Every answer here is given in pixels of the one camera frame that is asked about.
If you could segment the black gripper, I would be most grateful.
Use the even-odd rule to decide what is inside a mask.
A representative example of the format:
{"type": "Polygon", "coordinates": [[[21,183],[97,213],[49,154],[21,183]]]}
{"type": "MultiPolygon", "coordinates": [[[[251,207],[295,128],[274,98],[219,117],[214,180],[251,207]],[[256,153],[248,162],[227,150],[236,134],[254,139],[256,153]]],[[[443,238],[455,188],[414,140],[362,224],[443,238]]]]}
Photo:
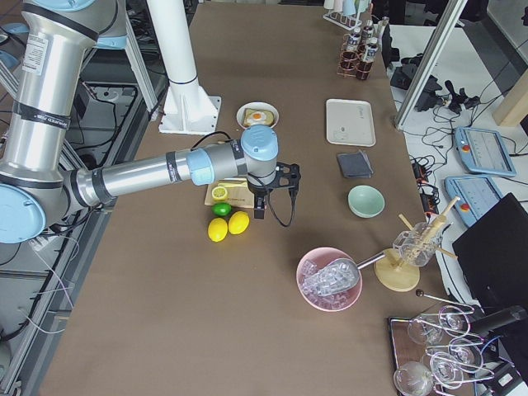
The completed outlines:
{"type": "Polygon", "coordinates": [[[273,191],[273,187],[264,184],[260,179],[248,179],[247,186],[253,194],[254,218],[265,219],[266,198],[273,191]]]}

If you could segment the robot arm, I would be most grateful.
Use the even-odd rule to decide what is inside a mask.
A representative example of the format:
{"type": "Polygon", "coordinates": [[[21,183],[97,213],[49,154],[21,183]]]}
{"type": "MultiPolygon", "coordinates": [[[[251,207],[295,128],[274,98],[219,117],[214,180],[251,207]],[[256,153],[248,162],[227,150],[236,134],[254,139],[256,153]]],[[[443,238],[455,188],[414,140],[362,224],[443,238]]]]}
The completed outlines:
{"type": "Polygon", "coordinates": [[[148,72],[131,41],[123,1],[25,1],[28,26],[19,84],[1,156],[1,240],[23,243],[48,227],[119,196],[191,181],[209,185],[245,177],[268,194],[279,180],[278,138],[254,125],[239,139],[110,164],[128,116],[118,99],[90,97],[80,82],[93,50],[127,50],[137,79],[133,103],[144,100],[148,72]]]}

